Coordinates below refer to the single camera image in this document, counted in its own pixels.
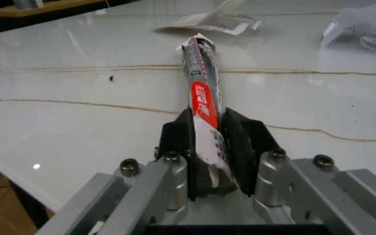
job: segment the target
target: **silver cylinder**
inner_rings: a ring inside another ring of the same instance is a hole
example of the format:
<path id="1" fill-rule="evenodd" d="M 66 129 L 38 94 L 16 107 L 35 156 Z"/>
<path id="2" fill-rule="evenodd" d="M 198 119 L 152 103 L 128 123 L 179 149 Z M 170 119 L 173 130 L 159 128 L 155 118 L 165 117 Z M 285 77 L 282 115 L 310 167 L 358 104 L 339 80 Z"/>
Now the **silver cylinder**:
<path id="1" fill-rule="evenodd" d="M 260 156 L 254 197 L 266 206 L 281 205 L 273 180 L 285 161 L 285 154 L 280 157 L 274 152 L 265 152 Z"/>
<path id="2" fill-rule="evenodd" d="M 176 211 L 187 204 L 188 201 L 188 164 L 185 158 L 161 157 L 159 161 L 168 164 L 174 177 L 174 188 L 170 190 L 170 201 L 167 210 Z"/>

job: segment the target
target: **gray metal bar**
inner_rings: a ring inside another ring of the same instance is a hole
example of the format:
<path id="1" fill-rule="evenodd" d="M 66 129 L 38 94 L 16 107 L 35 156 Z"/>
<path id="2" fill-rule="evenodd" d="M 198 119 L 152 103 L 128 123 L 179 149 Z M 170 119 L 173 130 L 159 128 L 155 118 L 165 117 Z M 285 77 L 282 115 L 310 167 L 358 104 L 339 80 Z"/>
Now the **gray metal bar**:
<path id="1" fill-rule="evenodd" d="M 147 224 L 160 221 L 168 206 L 173 183 L 168 165 L 149 162 L 98 235 L 141 234 Z"/>
<path id="2" fill-rule="evenodd" d="M 290 160 L 281 168 L 274 183 L 295 213 L 293 219 L 300 223 L 316 215 L 334 234 L 376 235 L 376 220 L 333 184 L 328 174 L 310 159 Z"/>
<path id="3" fill-rule="evenodd" d="M 333 181 L 376 219 L 376 176 L 367 169 L 342 171 Z"/>
<path id="4" fill-rule="evenodd" d="M 81 188 L 37 235 L 88 234 L 93 225 L 110 214 L 127 191 L 117 176 L 97 173 Z"/>

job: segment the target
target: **bolt head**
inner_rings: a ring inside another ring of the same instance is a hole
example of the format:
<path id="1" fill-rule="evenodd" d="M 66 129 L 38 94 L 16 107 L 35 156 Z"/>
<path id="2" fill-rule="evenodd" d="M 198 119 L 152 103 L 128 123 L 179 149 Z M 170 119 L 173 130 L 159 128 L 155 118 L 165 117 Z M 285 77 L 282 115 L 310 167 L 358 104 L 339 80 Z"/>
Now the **bolt head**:
<path id="1" fill-rule="evenodd" d="M 188 158 L 191 157 L 191 149 L 187 149 L 187 150 L 185 150 L 185 153 L 187 154 L 187 157 L 188 157 Z"/>
<path id="2" fill-rule="evenodd" d="M 334 167 L 334 160 L 329 156 L 319 154 L 314 157 L 313 164 L 323 171 L 331 171 Z"/>
<path id="3" fill-rule="evenodd" d="M 156 160 L 159 159 L 159 147 L 155 147 L 153 149 L 153 155 L 154 155 Z"/>
<path id="4" fill-rule="evenodd" d="M 165 162 L 173 162 L 173 163 L 178 163 L 180 161 L 180 155 L 176 151 L 169 151 L 165 153 L 164 155 L 164 160 Z"/>
<path id="5" fill-rule="evenodd" d="M 120 171 L 126 177 L 136 176 L 139 173 L 139 163 L 136 159 L 128 158 L 120 163 Z"/>
<path id="6" fill-rule="evenodd" d="M 276 148 L 269 152 L 269 156 L 274 160 L 282 160 L 286 158 L 286 152 L 282 148 Z"/>

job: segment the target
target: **red label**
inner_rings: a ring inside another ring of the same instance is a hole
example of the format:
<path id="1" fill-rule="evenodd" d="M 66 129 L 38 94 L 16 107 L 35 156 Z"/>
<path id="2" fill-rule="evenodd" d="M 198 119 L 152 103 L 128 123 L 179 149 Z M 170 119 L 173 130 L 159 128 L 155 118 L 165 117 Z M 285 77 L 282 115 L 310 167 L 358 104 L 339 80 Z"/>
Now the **red label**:
<path id="1" fill-rule="evenodd" d="M 207 84 L 196 81 L 191 84 L 192 111 L 215 129 L 218 128 L 218 116 L 210 88 Z"/>

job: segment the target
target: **white table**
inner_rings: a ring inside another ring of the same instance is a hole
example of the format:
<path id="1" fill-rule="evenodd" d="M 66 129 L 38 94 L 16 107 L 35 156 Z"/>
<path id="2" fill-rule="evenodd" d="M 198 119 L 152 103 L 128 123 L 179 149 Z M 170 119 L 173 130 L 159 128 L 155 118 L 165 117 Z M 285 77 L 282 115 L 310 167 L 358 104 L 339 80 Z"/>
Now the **white table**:
<path id="1" fill-rule="evenodd" d="M 152 160 L 187 106 L 175 48 L 195 33 L 155 29 L 221 2 L 143 0 L 0 33 L 0 171 L 56 211 L 96 172 Z M 225 104 L 269 125 L 292 158 L 376 174 L 376 52 L 356 37 L 319 49 L 337 9 L 372 3 L 249 0 L 235 13 L 264 19 L 258 31 L 202 31 Z"/>

